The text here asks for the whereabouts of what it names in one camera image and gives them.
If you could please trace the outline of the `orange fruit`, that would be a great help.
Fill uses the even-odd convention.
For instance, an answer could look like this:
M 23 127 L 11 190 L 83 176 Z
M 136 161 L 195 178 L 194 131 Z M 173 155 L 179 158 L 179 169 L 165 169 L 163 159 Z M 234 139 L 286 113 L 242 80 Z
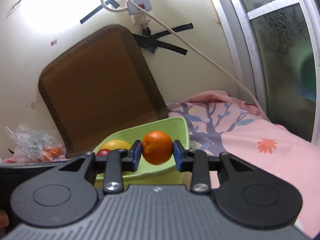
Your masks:
M 152 131 L 142 140 L 143 158 L 151 165 L 162 165 L 170 160 L 173 153 L 171 137 L 162 131 Z

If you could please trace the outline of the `clear plastic fruit bag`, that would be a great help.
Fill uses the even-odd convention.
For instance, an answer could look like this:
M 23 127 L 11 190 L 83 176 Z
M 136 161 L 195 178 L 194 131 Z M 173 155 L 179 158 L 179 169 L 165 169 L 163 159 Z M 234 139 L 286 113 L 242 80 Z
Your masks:
M 56 162 L 66 160 L 66 147 L 54 131 L 35 131 L 19 125 L 14 131 L 6 127 L 5 131 L 16 144 L 11 157 L 2 163 L 22 164 Z

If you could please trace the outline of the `white power strip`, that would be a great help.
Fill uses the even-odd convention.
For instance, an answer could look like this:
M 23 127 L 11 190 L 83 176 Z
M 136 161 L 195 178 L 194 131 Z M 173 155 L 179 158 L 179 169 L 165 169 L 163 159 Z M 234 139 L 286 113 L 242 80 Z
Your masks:
M 152 10 L 152 5 L 150 0 L 132 0 L 136 5 L 146 10 L 147 12 Z M 147 28 L 151 21 L 151 18 L 146 14 L 140 12 L 135 6 L 130 2 L 126 2 L 129 15 L 133 17 L 133 22 L 135 25 L 140 25 L 142 28 Z

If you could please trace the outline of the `frosted glass sliding door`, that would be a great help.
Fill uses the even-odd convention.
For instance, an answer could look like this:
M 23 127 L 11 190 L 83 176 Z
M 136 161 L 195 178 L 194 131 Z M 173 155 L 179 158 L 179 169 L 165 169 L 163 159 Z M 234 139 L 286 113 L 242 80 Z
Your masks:
M 319 0 L 213 0 L 237 79 L 268 118 L 319 144 Z

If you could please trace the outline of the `green plastic basket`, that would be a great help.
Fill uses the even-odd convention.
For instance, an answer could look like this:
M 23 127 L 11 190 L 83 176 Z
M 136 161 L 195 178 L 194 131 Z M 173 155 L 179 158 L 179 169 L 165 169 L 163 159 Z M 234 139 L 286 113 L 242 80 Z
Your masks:
M 184 118 L 166 118 L 113 133 L 96 146 L 94 152 L 128 149 L 136 140 L 142 142 L 142 157 L 135 172 L 123 172 L 125 187 L 130 184 L 183 183 L 183 173 L 176 169 L 173 141 L 179 140 L 184 148 L 189 148 L 189 132 Z

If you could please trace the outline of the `red cherry tomato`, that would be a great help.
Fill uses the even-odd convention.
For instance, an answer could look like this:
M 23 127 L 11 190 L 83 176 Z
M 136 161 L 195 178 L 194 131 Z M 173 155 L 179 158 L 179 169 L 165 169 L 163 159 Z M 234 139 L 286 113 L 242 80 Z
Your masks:
M 96 153 L 96 157 L 106 157 L 108 156 L 108 154 L 111 152 L 111 150 L 103 148 L 100 149 L 97 153 Z

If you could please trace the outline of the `brown seat cushion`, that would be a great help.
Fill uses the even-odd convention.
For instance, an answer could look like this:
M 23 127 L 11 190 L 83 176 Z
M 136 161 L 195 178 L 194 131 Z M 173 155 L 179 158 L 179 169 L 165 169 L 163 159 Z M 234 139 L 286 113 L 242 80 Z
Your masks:
M 44 68 L 38 88 L 70 158 L 117 131 L 168 117 L 133 34 L 118 24 L 60 55 Z

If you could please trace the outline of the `yellow lemon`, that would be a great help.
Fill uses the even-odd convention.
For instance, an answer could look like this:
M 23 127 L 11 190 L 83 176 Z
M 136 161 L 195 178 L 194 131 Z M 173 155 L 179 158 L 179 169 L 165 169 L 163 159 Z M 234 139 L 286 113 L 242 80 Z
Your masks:
M 128 142 L 124 141 L 124 140 L 114 139 L 114 140 L 109 140 L 107 142 L 104 142 L 99 147 L 100 150 L 107 149 L 109 151 L 122 149 L 122 148 L 128 150 L 128 149 L 131 148 L 131 145 Z

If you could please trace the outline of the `pink deer-print bedsheet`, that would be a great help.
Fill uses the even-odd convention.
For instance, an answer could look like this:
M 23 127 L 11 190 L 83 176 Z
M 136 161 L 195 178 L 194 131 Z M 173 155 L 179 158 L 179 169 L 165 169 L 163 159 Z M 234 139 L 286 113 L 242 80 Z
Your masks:
M 210 192 L 191 192 L 192 173 L 181 172 L 181 184 L 130 184 L 120 193 L 103 193 L 99 173 L 96 193 L 65 193 L 65 225 L 57 228 L 30 225 L 18 214 L 36 206 L 26 194 L 14 196 L 19 185 L 10 205 L 20 223 L 5 238 L 319 239 L 317 146 L 225 92 L 204 92 L 168 110 L 169 118 L 185 119 L 188 149 L 231 153 L 251 172 L 220 184 L 210 171 Z

